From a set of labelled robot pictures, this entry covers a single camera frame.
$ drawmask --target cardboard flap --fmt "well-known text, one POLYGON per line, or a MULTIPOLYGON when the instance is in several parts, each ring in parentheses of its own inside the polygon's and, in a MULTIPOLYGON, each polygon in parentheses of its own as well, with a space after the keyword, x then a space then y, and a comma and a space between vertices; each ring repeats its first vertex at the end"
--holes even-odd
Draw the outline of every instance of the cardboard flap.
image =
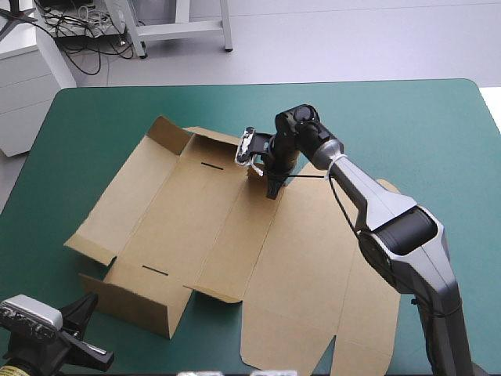
POLYGON ((266 179, 244 180, 222 231, 205 259, 196 290, 240 301, 247 289, 266 234, 279 207, 266 198, 266 179))
POLYGON ((293 369, 300 376, 313 372, 333 338, 333 330, 310 327, 301 319, 276 315, 247 301, 242 326, 244 363, 262 370, 293 369))
POLYGON ((144 137, 65 245, 109 265, 129 242, 177 160, 171 151, 144 137))
POLYGON ((191 295, 180 280, 148 265, 131 265, 119 258, 104 282, 168 307, 168 332, 163 335, 172 338, 191 295))
MULTIPOLYGON (((390 183, 378 182, 398 192, 390 183)), ((400 294, 357 251, 337 331, 333 376, 386 373, 393 353, 399 303, 400 294)))
POLYGON ((148 136, 175 155, 180 155, 191 135, 172 123, 164 116, 159 116, 148 131, 148 136))
POLYGON ((153 333, 168 336, 168 308, 125 288, 80 275, 85 293, 99 296, 97 309, 153 333))
POLYGON ((210 129, 201 127, 188 127, 184 128, 185 131, 195 133, 196 135, 207 137, 209 139, 215 139, 222 143, 230 143, 232 145, 238 146, 240 139, 235 136, 226 135, 225 133, 219 133, 216 131, 211 131, 210 129))
MULTIPOLYGON (((355 207, 340 196, 354 215, 355 207)), ((297 178, 283 190, 244 296, 242 358, 311 374, 336 334, 356 249, 325 180, 297 178), (271 350, 284 346, 287 351, 271 350), (294 346, 300 346, 300 356, 291 356, 294 346)))
POLYGON ((390 361, 391 355, 336 337, 330 374, 333 376, 367 376, 369 374, 384 376, 390 361))

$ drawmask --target white floor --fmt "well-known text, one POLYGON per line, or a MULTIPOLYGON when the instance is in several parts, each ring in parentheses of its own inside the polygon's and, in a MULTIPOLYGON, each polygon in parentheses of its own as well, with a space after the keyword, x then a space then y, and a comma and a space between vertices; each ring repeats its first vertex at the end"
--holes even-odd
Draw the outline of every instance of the white floor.
MULTIPOLYGON (((173 17, 172 1, 134 1, 145 23, 173 17)), ((218 3, 192 0, 193 19, 217 16, 218 3)), ((233 52, 224 52, 222 37, 150 42, 145 60, 112 56, 96 76, 70 69, 80 86, 421 78, 501 86, 501 0, 229 0, 229 7, 233 52)), ((96 68, 96 56, 76 61, 96 68)), ((482 89, 498 117, 499 90, 482 89)), ((24 158, 0 155, 0 210, 24 158)))

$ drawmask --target brown cardboard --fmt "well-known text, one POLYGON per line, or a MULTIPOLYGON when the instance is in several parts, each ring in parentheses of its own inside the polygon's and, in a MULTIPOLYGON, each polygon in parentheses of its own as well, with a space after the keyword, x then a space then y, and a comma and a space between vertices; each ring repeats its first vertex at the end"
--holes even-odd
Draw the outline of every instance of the brown cardboard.
POLYGON ((243 301, 245 363, 311 374, 336 335, 334 375, 362 374, 361 363, 384 374, 399 296, 360 255, 329 184, 295 179, 269 200, 265 178, 234 163, 237 143, 159 117, 66 242, 116 258, 103 281, 81 276, 85 290, 169 338, 192 290, 243 301))

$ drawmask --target electrical cable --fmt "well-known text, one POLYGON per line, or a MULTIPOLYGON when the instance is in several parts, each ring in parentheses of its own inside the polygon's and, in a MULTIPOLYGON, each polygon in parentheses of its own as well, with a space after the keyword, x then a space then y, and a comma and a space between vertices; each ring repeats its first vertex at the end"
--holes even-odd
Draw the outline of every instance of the electrical cable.
POLYGON ((94 47, 90 46, 90 41, 95 41, 99 36, 106 35, 106 32, 110 27, 114 27, 120 34, 120 30, 111 20, 109 13, 100 10, 89 9, 86 5, 83 5, 79 9, 77 9, 74 2, 72 2, 79 16, 81 16, 81 10, 82 9, 85 10, 86 17, 85 19, 82 19, 82 17, 79 18, 77 16, 67 15, 66 10, 62 11, 61 14, 56 14, 50 7, 42 6, 37 0, 34 0, 34 3, 38 6, 38 8, 42 9, 43 14, 41 14, 41 17, 44 19, 45 24, 49 26, 51 29, 53 29, 53 32, 56 34, 56 36, 53 36, 50 31, 36 24, 35 22, 28 22, 28 23, 44 31, 49 37, 51 37, 57 44, 59 49, 61 49, 61 51, 67 56, 67 59, 81 73, 91 76, 98 74, 101 71, 102 67, 101 55, 119 56, 120 58, 125 60, 130 60, 133 58, 134 56, 134 50, 132 48, 133 44, 128 41, 127 41, 128 44, 123 49, 118 49, 110 40, 107 39, 106 43, 108 44, 109 47, 111 47, 113 52, 107 52, 101 50, 99 44, 96 44, 96 46, 94 47), (103 27, 103 22, 107 21, 110 22, 110 25, 108 25, 108 28, 105 29, 103 27), (77 32, 75 32, 75 30, 70 29, 71 27, 78 27, 83 29, 83 35, 80 35, 77 32), (72 37, 72 36, 82 37, 81 44, 69 45, 60 40, 61 37, 72 37), (95 52, 97 54, 98 61, 97 61, 97 68, 95 71, 86 71, 82 69, 71 57, 72 55, 84 52, 86 50, 90 52, 95 52))

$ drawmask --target white cabinet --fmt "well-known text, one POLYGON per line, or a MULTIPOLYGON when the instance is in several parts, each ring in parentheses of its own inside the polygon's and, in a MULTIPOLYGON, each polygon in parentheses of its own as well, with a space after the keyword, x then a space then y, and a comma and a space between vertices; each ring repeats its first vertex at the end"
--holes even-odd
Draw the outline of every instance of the white cabinet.
MULTIPOLYGON (((31 8, 31 0, 20 6, 31 8)), ((8 1, 0 7, 8 9, 8 1)), ((18 25, 0 42, 0 150, 8 157, 28 151, 54 96, 75 86, 54 41, 30 24, 18 25)))

